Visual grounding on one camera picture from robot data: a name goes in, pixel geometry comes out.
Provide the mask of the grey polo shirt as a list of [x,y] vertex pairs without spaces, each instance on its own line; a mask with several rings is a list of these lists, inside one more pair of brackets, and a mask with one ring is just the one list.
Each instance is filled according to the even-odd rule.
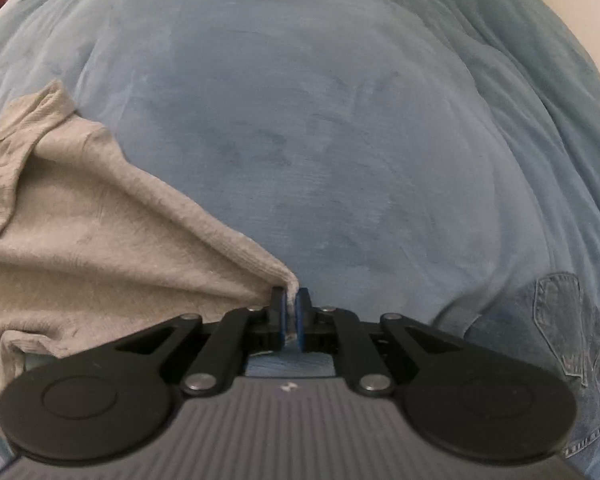
[[30,354],[65,358],[185,312],[212,322],[296,276],[124,157],[60,81],[0,115],[0,396]]

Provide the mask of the dark blue jeans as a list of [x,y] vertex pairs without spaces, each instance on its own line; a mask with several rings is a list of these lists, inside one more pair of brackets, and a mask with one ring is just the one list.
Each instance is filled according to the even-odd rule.
[[562,455],[587,470],[600,447],[600,310],[580,280],[542,276],[489,304],[462,337],[562,378],[578,404]]

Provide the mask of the blue fleece duvet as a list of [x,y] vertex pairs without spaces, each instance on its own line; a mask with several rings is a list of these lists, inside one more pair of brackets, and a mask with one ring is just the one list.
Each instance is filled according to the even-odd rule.
[[542,0],[10,0],[0,113],[56,79],[321,304],[461,334],[571,273],[600,310],[600,73]]

